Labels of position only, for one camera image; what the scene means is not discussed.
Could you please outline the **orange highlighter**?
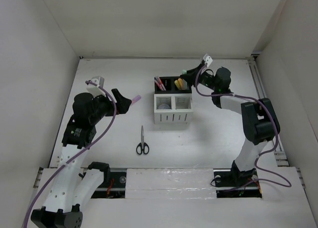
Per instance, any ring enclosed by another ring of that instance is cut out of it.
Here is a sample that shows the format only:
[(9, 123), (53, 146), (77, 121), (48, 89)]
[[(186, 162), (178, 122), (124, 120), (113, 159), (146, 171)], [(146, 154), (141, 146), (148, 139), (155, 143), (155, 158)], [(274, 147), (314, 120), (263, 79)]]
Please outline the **orange highlighter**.
[(180, 89), (184, 90), (183, 80), (179, 78), (177, 81), (178, 81)]

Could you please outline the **pink highlighter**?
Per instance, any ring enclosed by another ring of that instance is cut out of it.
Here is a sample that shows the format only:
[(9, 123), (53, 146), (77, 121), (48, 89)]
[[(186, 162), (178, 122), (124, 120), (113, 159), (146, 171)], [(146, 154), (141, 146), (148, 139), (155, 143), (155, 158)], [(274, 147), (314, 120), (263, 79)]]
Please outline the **pink highlighter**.
[(140, 99), (141, 99), (141, 96), (140, 96), (140, 95), (135, 96), (135, 97), (131, 100), (131, 101), (132, 101), (131, 105), (135, 104), (135, 103), (138, 102)]

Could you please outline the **yellow highlighter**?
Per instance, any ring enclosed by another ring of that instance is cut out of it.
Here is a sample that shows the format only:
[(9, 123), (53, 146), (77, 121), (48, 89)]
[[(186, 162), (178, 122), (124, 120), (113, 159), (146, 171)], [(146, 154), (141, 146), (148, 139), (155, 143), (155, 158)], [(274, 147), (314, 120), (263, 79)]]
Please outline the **yellow highlighter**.
[(181, 90), (180, 85), (179, 85), (179, 83), (178, 83), (178, 80), (175, 80), (175, 81), (174, 81), (174, 84), (175, 84), (175, 86), (177, 87), (178, 90)]

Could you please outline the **orange pen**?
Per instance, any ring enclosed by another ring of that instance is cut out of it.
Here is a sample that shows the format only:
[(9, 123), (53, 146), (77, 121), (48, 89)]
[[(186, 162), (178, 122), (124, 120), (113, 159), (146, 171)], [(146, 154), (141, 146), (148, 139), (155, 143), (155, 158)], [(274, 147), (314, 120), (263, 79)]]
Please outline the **orange pen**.
[(166, 91), (166, 88), (165, 88), (165, 86), (164, 86), (164, 84), (163, 84), (161, 78), (158, 77), (158, 79), (159, 79), (159, 82), (160, 82), (160, 84), (161, 84), (161, 87), (163, 88), (164, 91)]

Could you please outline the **clear jar of clips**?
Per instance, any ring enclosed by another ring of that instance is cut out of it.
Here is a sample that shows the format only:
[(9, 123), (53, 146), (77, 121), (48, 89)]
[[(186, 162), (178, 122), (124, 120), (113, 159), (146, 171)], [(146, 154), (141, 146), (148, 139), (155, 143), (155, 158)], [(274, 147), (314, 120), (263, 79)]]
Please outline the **clear jar of clips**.
[(160, 109), (160, 110), (169, 110), (169, 109), (171, 109), (171, 107), (168, 104), (160, 104), (158, 106), (158, 109)]

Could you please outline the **black handled scissors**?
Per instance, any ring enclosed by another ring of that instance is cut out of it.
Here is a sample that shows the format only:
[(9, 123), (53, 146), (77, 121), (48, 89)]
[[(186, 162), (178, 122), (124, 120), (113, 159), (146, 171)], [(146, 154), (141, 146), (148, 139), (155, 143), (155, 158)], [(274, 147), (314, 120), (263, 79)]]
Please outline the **black handled scissors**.
[(148, 144), (145, 142), (144, 126), (141, 126), (141, 142), (136, 147), (137, 155), (147, 155), (150, 151)]

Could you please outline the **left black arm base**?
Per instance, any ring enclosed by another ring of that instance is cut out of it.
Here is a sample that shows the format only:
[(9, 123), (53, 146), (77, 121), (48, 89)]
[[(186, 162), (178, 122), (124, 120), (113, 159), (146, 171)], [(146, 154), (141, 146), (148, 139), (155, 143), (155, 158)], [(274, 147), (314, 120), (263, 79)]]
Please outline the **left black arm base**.
[(123, 199), (126, 193), (127, 170), (111, 168), (109, 181), (98, 186), (92, 199)]

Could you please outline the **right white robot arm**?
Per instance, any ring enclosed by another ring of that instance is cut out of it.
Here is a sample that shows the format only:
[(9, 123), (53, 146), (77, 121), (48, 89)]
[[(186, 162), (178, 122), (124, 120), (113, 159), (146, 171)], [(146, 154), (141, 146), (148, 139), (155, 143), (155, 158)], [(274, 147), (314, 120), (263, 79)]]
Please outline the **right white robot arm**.
[(199, 94), (211, 98), (218, 108), (241, 115), (245, 141), (232, 163), (230, 180), (235, 185), (242, 185), (255, 171), (255, 163), (264, 154), (264, 147), (278, 136), (280, 125), (270, 99), (237, 95), (230, 90), (231, 72), (227, 68), (220, 67), (216, 73), (210, 74), (206, 67), (202, 62), (180, 77), (196, 90), (199, 84), (211, 89), (210, 94)]

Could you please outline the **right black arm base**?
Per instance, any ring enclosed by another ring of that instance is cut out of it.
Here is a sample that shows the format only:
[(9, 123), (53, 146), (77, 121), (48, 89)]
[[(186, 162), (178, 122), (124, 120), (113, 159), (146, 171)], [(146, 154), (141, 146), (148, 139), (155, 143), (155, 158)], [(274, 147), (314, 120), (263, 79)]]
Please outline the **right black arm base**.
[(262, 198), (256, 169), (240, 173), (233, 169), (214, 169), (214, 177), (210, 183), (216, 188), (217, 198)]

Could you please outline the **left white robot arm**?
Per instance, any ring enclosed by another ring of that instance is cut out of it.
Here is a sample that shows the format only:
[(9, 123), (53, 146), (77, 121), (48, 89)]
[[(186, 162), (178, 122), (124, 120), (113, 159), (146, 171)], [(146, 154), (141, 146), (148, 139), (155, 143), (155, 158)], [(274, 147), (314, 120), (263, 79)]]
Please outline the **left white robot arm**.
[(79, 228), (83, 209), (98, 186), (109, 184), (111, 175), (107, 163), (92, 162), (83, 178), (79, 177), (81, 165), (97, 140), (96, 124), (104, 117), (114, 117), (128, 112), (132, 101), (117, 89), (110, 97), (104, 89), (76, 95), (73, 114), (62, 138), (60, 164), (49, 178), (53, 183), (40, 209), (31, 213), (31, 221), (39, 228)]

